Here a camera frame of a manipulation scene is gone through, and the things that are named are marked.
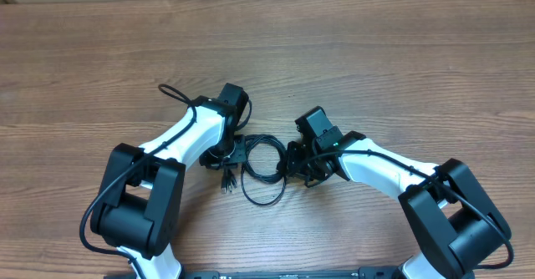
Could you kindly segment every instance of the robotic arm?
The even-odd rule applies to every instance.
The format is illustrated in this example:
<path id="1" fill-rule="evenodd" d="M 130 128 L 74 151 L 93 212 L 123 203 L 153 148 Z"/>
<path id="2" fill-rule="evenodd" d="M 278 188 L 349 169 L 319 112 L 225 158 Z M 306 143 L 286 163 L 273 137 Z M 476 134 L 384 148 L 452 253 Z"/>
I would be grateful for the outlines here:
<path id="1" fill-rule="evenodd" d="M 247 160 L 244 137 L 234 135 L 247 101 L 242 88 L 227 84 L 217 99 L 199 97 L 188 103 L 184 118 L 157 139 L 140 147 L 121 144 L 112 151 L 99 190 L 102 199 L 93 209 L 90 228 L 107 244 L 135 259 L 135 274 L 129 278 L 469 278 L 481 261 L 511 238 L 502 215 L 460 161 L 449 160 L 439 166 L 406 159 L 380 148 L 363 134 L 343 135 L 324 110 L 316 107 L 295 121 L 302 140 L 288 144 L 283 171 L 304 178 L 306 185 L 312 181 L 319 184 L 337 174 L 384 192 L 401 204 L 422 252 L 401 266 L 363 266 L 353 271 L 186 273 L 170 245 L 176 232 L 184 174 L 196 159 L 216 170 L 236 167 Z M 191 125 L 194 114 L 196 122 Z M 191 127 L 180 138 L 166 143 L 188 125 Z M 163 150 L 148 155 L 164 143 Z M 126 169 L 140 161 L 144 162 L 136 172 L 113 185 Z M 126 185 L 151 189 L 149 200 L 127 193 Z M 458 199 L 445 188 L 466 202 L 449 219 L 441 208 Z M 488 220 L 478 217 L 470 205 Z"/>

